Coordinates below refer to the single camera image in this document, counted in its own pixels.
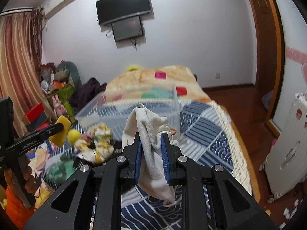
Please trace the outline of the person's left hand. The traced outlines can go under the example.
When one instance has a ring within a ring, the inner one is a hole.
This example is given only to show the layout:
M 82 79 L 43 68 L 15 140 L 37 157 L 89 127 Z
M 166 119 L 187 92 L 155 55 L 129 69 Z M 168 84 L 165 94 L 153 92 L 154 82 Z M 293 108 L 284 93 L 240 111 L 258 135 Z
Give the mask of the person's left hand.
M 26 181 L 24 188 L 28 193 L 33 194 L 33 193 L 36 192 L 38 187 L 37 187 L 34 176 L 32 176 L 32 169 L 29 166 L 30 159 L 25 156 L 24 160 L 26 162 L 26 168 L 23 172 L 23 178 Z M 17 191 L 17 186 L 16 186 L 12 177 L 13 177 L 12 170 L 11 169 L 5 169 L 4 170 L 5 181 L 8 185 L 8 187 L 9 187 L 10 191 L 14 194 L 14 196 L 18 197 L 19 195 L 18 195 L 18 191 Z

